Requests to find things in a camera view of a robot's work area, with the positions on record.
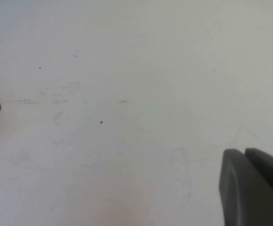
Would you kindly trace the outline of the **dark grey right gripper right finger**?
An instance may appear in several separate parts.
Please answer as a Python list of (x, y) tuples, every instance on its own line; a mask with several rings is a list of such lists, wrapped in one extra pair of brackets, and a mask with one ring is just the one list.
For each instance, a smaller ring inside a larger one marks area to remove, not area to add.
[(273, 156), (256, 148), (247, 148), (245, 156), (273, 188)]

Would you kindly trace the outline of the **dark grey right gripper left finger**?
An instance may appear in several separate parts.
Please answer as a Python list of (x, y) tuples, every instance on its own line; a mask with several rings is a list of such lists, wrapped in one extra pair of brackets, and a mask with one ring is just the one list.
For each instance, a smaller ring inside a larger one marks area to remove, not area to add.
[(219, 193), (225, 225), (273, 226), (273, 188), (244, 153), (223, 153)]

